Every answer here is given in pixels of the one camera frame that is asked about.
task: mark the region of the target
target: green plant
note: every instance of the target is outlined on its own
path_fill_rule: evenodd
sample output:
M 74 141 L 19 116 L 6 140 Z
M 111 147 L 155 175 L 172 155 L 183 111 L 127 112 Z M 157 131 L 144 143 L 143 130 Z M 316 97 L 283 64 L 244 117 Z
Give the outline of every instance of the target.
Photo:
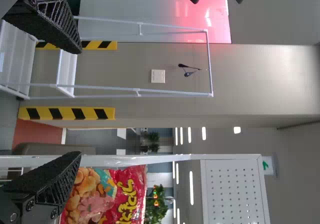
M 164 187 L 162 185 L 154 185 L 152 191 L 146 198 L 144 223 L 160 224 L 167 211 L 168 207 L 165 204 Z
M 158 132 L 151 132 L 148 134 L 148 139 L 151 142 L 158 142 L 159 141 L 159 133 Z
M 153 153 L 157 153 L 159 151 L 159 144 L 152 143 L 151 145 L 148 146 L 148 149 Z

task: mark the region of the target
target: hazard warning stripe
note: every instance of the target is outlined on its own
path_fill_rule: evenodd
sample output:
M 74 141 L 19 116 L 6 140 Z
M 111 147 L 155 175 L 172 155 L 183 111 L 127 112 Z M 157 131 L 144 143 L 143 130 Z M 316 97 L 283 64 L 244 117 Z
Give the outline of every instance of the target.
M 20 107 L 23 120 L 115 120 L 113 107 L 26 106 Z
M 83 40 L 81 41 L 83 50 L 111 50 L 115 51 L 118 49 L 118 42 L 115 40 Z M 58 50 L 59 47 L 52 45 L 51 43 L 42 41 L 38 42 L 35 46 L 36 49 L 42 50 Z

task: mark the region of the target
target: snack bag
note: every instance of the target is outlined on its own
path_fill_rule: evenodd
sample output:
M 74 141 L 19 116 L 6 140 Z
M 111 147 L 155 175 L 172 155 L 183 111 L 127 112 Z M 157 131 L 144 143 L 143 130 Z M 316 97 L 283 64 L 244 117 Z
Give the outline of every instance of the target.
M 109 170 L 117 185 L 114 206 L 105 212 L 101 224 L 143 224 L 146 210 L 147 167 L 130 166 Z
M 147 167 L 80 167 L 61 224 L 143 224 Z
M 80 167 L 61 224 L 98 223 L 115 204 L 117 185 L 108 171 Z

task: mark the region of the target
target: bolt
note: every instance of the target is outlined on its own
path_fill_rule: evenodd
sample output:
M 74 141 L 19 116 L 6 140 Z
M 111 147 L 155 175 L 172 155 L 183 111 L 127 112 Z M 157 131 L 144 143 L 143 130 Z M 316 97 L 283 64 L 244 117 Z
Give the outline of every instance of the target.
M 53 209 L 53 211 L 51 212 L 51 219 L 54 219 L 56 217 L 56 214 L 57 214 L 58 210 L 57 209 Z
M 37 5 L 37 0 L 28 0 L 31 6 Z
M 36 204 L 35 200 L 30 200 L 25 206 L 25 209 L 27 210 L 27 212 L 30 212 L 32 208 L 34 208 L 35 204 Z
M 14 222 L 17 219 L 17 213 L 12 213 L 10 216 L 10 222 Z

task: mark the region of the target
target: white perforated panel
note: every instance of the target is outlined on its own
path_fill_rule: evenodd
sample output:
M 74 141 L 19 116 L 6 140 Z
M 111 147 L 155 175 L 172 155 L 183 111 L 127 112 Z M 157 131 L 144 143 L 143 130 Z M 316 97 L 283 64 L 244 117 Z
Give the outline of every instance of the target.
M 257 160 L 206 160 L 205 166 L 210 224 L 265 224 Z

